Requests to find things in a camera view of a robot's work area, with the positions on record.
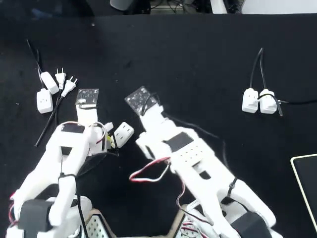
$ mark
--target perforated metal plate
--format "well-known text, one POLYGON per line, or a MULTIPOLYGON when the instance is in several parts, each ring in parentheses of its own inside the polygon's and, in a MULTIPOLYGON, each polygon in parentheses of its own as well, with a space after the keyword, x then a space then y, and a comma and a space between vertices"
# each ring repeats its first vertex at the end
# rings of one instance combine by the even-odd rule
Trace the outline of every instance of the perforated metal plate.
POLYGON ((98 215, 93 215, 86 225, 89 238, 110 238, 106 227, 98 215))

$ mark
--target black surface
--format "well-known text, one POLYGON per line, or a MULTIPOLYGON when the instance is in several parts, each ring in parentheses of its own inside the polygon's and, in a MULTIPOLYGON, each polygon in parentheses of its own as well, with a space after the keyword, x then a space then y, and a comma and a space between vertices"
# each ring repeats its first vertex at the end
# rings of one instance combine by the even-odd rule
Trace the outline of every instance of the black surface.
MULTIPOLYGON (((316 152, 317 105, 282 105, 284 117, 241 111, 254 55, 265 49, 268 89, 278 99, 316 98, 317 15, 119 16, 0 22, 0 224, 8 197, 36 166, 52 131, 33 147, 48 115, 36 109, 40 89, 26 38, 41 50, 45 70, 64 68, 79 88, 99 88, 100 121, 126 121, 135 136, 79 180, 81 194, 99 208, 118 236, 166 234, 181 191, 168 173, 155 184, 128 176, 148 160, 134 143, 143 129, 124 98, 144 85, 165 111, 226 140, 230 168, 274 211, 284 237, 316 235, 290 166, 290 158, 316 152)), ((254 87, 261 91, 260 72, 254 87)), ((60 121, 75 120, 76 91, 63 101, 60 121)), ((221 141, 202 137, 221 157, 221 141)), ((164 165, 146 175, 160 174, 164 165)))
POLYGON ((294 160, 298 178, 311 208, 315 222, 317 221, 317 156, 309 156, 294 160))

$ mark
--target black cable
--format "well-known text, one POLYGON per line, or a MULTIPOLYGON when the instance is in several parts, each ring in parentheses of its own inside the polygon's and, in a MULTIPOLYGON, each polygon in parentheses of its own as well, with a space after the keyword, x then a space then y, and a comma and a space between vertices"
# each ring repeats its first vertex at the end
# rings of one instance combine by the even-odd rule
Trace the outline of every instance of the black cable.
MULTIPOLYGON (((41 65, 41 56, 40 56, 39 50, 36 50, 36 54, 37 54, 37 62, 38 62, 38 65, 39 65, 39 66, 42 66, 42 65, 41 65)), ((41 78, 41 70, 40 70, 39 67, 38 67, 38 75, 39 75, 39 79, 40 79, 42 88, 45 88, 45 84, 44 84, 44 82, 43 82, 43 80, 42 80, 42 78, 41 78)))
POLYGON ((47 123, 46 123, 46 125, 45 125, 45 127, 44 127, 44 129, 43 129, 43 131, 42 131, 42 133, 40 134, 38 140, 36 141, 36 143, 35 143, 35 145, 34 145, 35 147, 38 147, 38 146, 39 146, 39 144, 40 144, 40 142, 41 142, 41 140, 42 140, 42 138, 43 138, 43 136, 44 136, 46 130, 49 128, 49 125, 50 125, 50 123, 51 123, 51 121, 52 121, 52 119, 53 119, 53 117, 54 117, 54 115, 55 115, 55 113, 56 113, 56 111, 57 111, 57 109, 58 109, 58 107, 59 107, 61 101, 63 100, 63 98, 64 98, 64 97, 61 97, 61 98, 59 99, 59 101, 57 102, 57 104, 56 104, 54 110, 52 111, 52 113, 51 113, 51 115, 50 115, 50 117, 49 117, 49 119, 48 119, 48 121, 47 121, 47 123))
POLYGON ((258 52, 258 54, 253 62, 253 67, 252 67, 251 76, 250 76, 250 88, 252 88, 254 71, 256 70, 257 63, 258 63, 259 58, 262 54, 263 54, 263 48, 260 49, 260 51, 258 52))
POLYGON ((314 100, 309 100, 309 101, 302 101, 302 102, 289 102, 289 101, 284 101, 284 100, 278 100, 280 103, 286 103, 289 105, 305 105, 305 104, 313 104, 317 103, 317 99, 314 100))
MULTIPOLYGON (((58 103, 58 101, 59 101, 59 99, 60 99, 60 97, 61 97, 61 93, 62 93, 62 90, 60 89, 60 90, 59 90, 59 94, 58 94, 57 99, 56 99, 55 108, 57 107, 57 103, 58 103)), ((55 112, 55 116, 54 116, 55 127, 58 126, 58 108, 59 108, 59 107, 57 107, 56 112, 55 112)))
MULTIPOLYGON (((193 123, 188 123, 186 121, 183 121, 183 120, 180 120, 180 119, 177 119, 175 117, 172 117, 171 115, 167 114, 166 112, 162 112, 162 115, 167 117, 167 118, 170 118, 174 121, 177 121, 181 124, 184 124, 186 126, 189 126, 189 127, 193 127, 199 131, 201 131, 202 133, 206 134, 206 135, 209 135, 213 138, 216 138, 216 139, 220 139, 219 136, 215 135, 215 134, 212 134, 211 132, 209 131, 206 131, 205 129, 202 129, 200 126, 196 125, 196 124, 193 124, 193 123)), ((223 164, 227 167, 228 170, 230 170, 229 168, 229 163, 228 163, 228 159, 227 159, 227 155, 226 155, 226 142, 224 140, 222 140, 222 162, 223 164)))
POLYGON ((163 3, 163 1, 164 1, 164 0, 160 0, 160 2, 159 2, 157 5, 155 5, 154 7, 151 7, 151 9, 154 9, 154 8, 160 6, 160 5, 163 3))
POLYGON ((261 57, 260 57, 260 69, 261 69, 261 75, 262 75, 262 80, 263 80, 263 88, 267 89, 266 81, 265 81, 265 77, 264 77, 264 69, 263 69, 263 54, 264 54, 264 51, 262 51, 262 54, 261 54, 261 57))
POLYGON ((172 6, 169 4, 169 1, 170 1, 170 0, 166 0, 167 5, 169 6, 170 9, 172 9, 172 11, 173 11, 174 13, 176 13, 176 11, 175 11, 175 10, 172 8, 172 6))
POLYGON ((90 156, 90 157, 87 159, 87 161, 85 162, 84 165, 88 164, 90 161, 92 161, 93 158, 95 158, 96 156, 99 156, 99 155, 104 155, 104 156, 103 156, 97 163, 95 163, 93 166, 91 166, 91 167, 90 167, 89 169, 87 169, 86 171, 83 171, 83 172, 81 172, 81 173, 78 173, 78 176, 77 176, 78 178, 80 178, 80 177, 86 175, 86 174, 89 173, 91 170, 93 170, 95 167, 97 167, 97 166, 104 160, 104 158, 105 158, 107 155, 113 155, 113 156, 116 156, 116 157, 119 156, 118 154, 112 153, 112 152, 101 152, 101 153, 97 153, 97 154, 95 154, 95 155, 90 156))
POLYGON ((269 93, 265 93, 265 94, 259 96, 258 99, 260 99, 260 98, 262 98, 262 97, 264 97, 264 96, 271 96, 271 97, 273 97, 273 99, 274 99, 274 101, 275 101, 275 103, 276 103, 277 109, 278 109, 278 113, 279 113, 280 117, 282 117, 282 116, 283 116, 283 111, 282 111, 282 108, 281 108, 281 106, 280 106, 280 104, 279 104, 279 102, 278 102, 278 99, 277 99, 274 95, 269 94, 269 93))
POLYGON ((141 108, 141 115, 142 115, 142 116, 144 116, 144 114, 145 114, 146 111, 148 110, 148 108, 146 108, 146 105, 147 105, 149 99, 150 99, 151 97, 153 97, 153 96, 156 97, 157 102, 158 102, 158 104, 160 105, 160 100, 159 100, 158 94, 157 94, 157 93, 151 93, 151 94, 146 98, 146 100, 144 101, 144 104, 142 105, 142 108, 141 108))
POLYGON ((43 69, 42 67, 40 66, 38 60, 37 60, 37 56, 35 55, 35 50, 34 50, 34 47, 32 46, 31 42, 29 41, 29 39, 26 39, 26 42, 28 43, 28 46, 29 46, 29 49, 34 57, 34 60, 36 61, 36 64, 38 65, 38 68, 40 69, 40 72, 42 73, 43 72, 43 69))
POLYGON ((80 217, 80 221, 81 221, 84 233, 85 233, 85 237, 89 237, 88 236, 88 232, 87 232, 87 227, 86 227, 86 224, 85 224, 83 210, 81 208, 81 195, 79 193, 79 189, 78 189, 78 185, 77 185, 77 177, 75 175, 72 175, 72 174, 65 175, 63 173, 60 173, 60 176, 58 177, 58 181, 59 181, 60 178, 64 178, 64 177, 74 177, 74 179, 75 179, 76 192, 77 192, 77 202, 78 202, 77 206, 78 206, 79 217, 80 217))

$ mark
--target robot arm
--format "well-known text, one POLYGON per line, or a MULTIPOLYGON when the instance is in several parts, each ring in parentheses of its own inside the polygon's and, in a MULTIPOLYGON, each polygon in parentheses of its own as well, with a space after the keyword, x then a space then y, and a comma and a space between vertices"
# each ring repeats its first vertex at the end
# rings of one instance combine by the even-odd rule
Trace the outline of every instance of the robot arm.
MULTIPOLYGON (((208 235, 241 237, 222 213, 224 205, 221 202, 230 197, 256 213, 265 222, 268 234, 281 237, 271 230, 276 222, 272 211, 243 181, 235 178, 194 130, 176 126, 172 120, 164 118, 163 107, 144 87, 125 100, 140 116, 145 129, 136 140, 137 145, 148 159, 170 157, 172 172, 180 176, 212 224, 212 228, 209 226, 209 231, 205 231, 208 235), (210 179, 203 179, 201 172, 206 172, 210 179)), ((245 213, 235 214, 235 217, 242 218, 245 213)))
MULTIPOLYGON (((80 226, 78 207, 71 207, 77 199, 75 177, 84 164, 91 148, 96 147, 97 138, 102 135, 99 127, 64 124, 56 128, 46 145, 46 151, 35 169, 27 176, 21 187, 12 196, 14 215, 21 219, 21 211, 26 201, 35 199, 50 184, 58 184, 59 193, 56 198, 47 202, 52 205, 48 212, 49 227, 47 231, 38 231, 37 238, 65 238, 73 234, 80 226)), ((84 218, 92 209, 91 201, 81 197, 84 218)), ((7 230, 8 238, 22 238, 23 224, 12 226, 7 230)))

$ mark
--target circuit board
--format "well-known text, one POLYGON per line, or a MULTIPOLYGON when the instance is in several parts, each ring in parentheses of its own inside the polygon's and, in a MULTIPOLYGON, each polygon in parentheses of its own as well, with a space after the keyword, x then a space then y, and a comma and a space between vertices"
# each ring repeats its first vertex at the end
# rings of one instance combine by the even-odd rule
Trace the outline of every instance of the circuit board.
POLYGON ((151 108, 156 103, 158 103, 157 99, 155 97, 151 97, 150 92, 144 87, 140 87, 133 93, 131 93, 129 96, 127 96, 124 100, 127 102, 127 104, 133 109, 133 111, 141 116, 142 115, 142 108, 144 107, 144 110, 151 108))
POLYGON ((96 105, 99 95, 99 89, 79 89, 76 105, 96 105))

